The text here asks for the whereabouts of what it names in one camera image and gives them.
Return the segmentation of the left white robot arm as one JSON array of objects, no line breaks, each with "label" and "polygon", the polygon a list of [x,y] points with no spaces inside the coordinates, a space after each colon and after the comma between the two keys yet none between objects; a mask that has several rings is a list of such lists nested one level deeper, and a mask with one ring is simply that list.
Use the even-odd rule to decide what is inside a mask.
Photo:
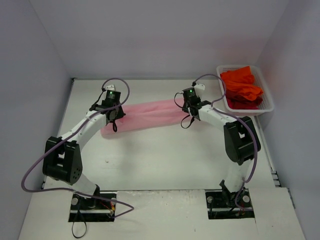
[{"label": "left white robot arm", "polygon": [[118,131],[116,120],[125,116],[120,106],[121,93],[107,90],[101,104],[91,106],[86,116],[70,131],[60,137],[50,137],[45,144],[42,173],[56,181],[62,181],[72,190],[83,193],[82,204],[89,210],[100,204],[100,187],[90,181],[83,173],[81,152],[89,140],[102,128],[111,125]]}]

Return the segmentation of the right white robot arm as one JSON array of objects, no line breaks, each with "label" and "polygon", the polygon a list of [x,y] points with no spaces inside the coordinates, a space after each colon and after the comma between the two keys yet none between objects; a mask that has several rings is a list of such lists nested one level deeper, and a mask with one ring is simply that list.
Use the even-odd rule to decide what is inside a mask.
[{"label": "right white robot arm", "polygon": [[237,117],[223,112],[207,101],[201,100],[200,89],[189,87],[182,91],[182,111],[198,120],[222,130],[224,147],[231,164],[226,178],[220,183],[221,200],[227,206],[239,201],[239,193],[251,181],[258,163],[261,144],[250,117]]}]

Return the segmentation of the pink t shirt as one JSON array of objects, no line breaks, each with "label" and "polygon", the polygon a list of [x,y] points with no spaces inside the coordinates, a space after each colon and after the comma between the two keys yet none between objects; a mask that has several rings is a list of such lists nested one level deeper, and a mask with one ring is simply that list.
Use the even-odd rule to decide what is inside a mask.
[{"label": "pink t shirt", "polygon": [[175,125],[187,115],[173,99],[125,105],[125,116],[116,120],[117,134]]}]

